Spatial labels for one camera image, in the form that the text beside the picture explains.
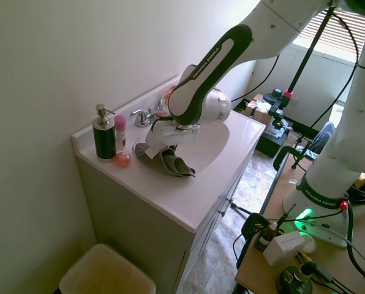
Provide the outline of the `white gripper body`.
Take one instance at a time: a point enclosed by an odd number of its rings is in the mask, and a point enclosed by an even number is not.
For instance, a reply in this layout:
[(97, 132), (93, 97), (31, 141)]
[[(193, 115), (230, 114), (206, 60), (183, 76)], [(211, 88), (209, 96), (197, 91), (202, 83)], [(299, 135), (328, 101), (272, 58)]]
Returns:
[(150, 128), (145, 143), (145, 154), (153, 159), (161, 150), (168, 146), (193, 143), (200, 131), (200, 126), (194, 125), (187, 129), (179, 129), (173, 121), (157, 121)]

